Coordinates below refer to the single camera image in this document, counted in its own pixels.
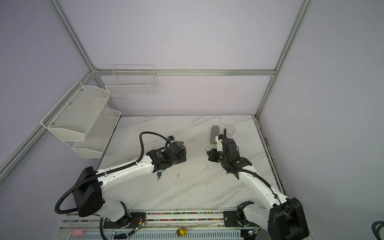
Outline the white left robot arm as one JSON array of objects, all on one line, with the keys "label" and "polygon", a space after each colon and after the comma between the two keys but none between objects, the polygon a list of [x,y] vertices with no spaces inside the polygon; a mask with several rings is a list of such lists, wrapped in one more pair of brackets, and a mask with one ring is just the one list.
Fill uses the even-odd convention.
[{"label": "white left robot arm", "polygon": [[166,144],[145,152],[143,135],[140,133],[140,156],[129,163],[112,168],[95,170],[83,169],[73,187],[57,201],[54,211],[59,215],[76,212],[79,217],[95,215],[113,223],[117,228],[127,228],[133,217],[122,200],[111,199],[108,192],[134,178],[157,173],[187,160],[187,150],[183,142],[173,136],[161,138]]}]

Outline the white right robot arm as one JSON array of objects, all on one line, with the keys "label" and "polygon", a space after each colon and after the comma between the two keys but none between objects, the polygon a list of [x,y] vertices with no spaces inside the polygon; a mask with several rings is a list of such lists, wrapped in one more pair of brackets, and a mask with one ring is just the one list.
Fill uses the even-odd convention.
[{"label": "white right robot arm", "polygon": [[210,162],[221,164],[228,174],[242,181],[261,201],[261,207],[247,201],[238,206],[240,226],[256,224],[268,231],[273,240],[303,240],[310,235],[301,202],[280,193],[263,177],[252,163],[240,156],[236,142],[227,137],[227,130],[216,136],[217,147],[207,152]]}]

